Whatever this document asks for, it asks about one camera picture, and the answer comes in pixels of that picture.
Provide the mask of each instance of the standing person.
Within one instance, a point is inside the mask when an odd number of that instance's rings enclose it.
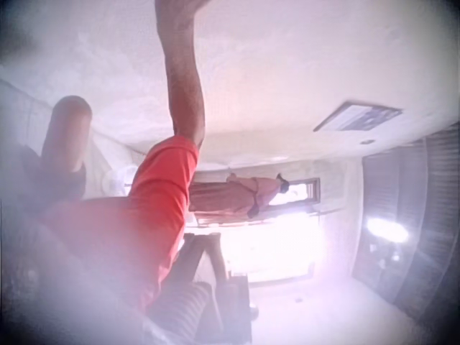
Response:
[[[129,195],[61,203],[41,217],[92,277],[142,311],[158,295],[183,238],[188,187],[205,133],[193,25],[208,1],[155,2],[175,135],[148,152]],[[49,258],[49,266],[57,261]]]
[[[61,201],[80,200],[85,193],[83,157],[93,113],[81,97],[60,99],[51,113],[42,155],[24,146],[20,150],[25,174],[22,207],[38,216]]]
[[[197,218],[211,216],[255,217],[289,182],[276,178],[239,178],[230,174],[225,183],[195,183],[190,187],[190,212]]]

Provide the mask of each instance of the orange shirt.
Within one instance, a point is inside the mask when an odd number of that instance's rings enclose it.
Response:
[[[178,253],[197,161],[195,144],[171,137],[147,154],[126,198],[61,204],[43,222],[95,278],[144,309]]]

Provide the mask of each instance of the person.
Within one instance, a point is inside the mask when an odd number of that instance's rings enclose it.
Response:
[[[41,156],[28,146],[20,148],[26,184],[20,199],[26,214],[37,216],[61,201],[83,198],[83,157],[92,116],[91,107],[83,98],[66,96],[52,110]]]
[[[183,238],[188,187],[205,134],[193,27],[208,2],[155,2],[174,136],[148,152],[129,195],[59,203],[40,216],[92,277],[142,312],[158,296]],[[58,270],[58,259],[47,260],[49,270]]]
[[[190,208],[201,216],[243,216],[254,218],[278,193],[286,193],[289,182],[276,178],[239,178],[230,174],[225,183],[194,183],[190,187]]]

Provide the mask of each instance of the ceiling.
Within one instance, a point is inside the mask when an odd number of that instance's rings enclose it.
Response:
[[[458,120],[456,18],[442,1],[213,0],[196,21],[200,169],[366,155]],[[16,1],[0,78],[146,152],[172,134],[153,0]],[[370,132],[315,132],[347,99],[404,109]],[[371,145],[360,145],[375,139]]]

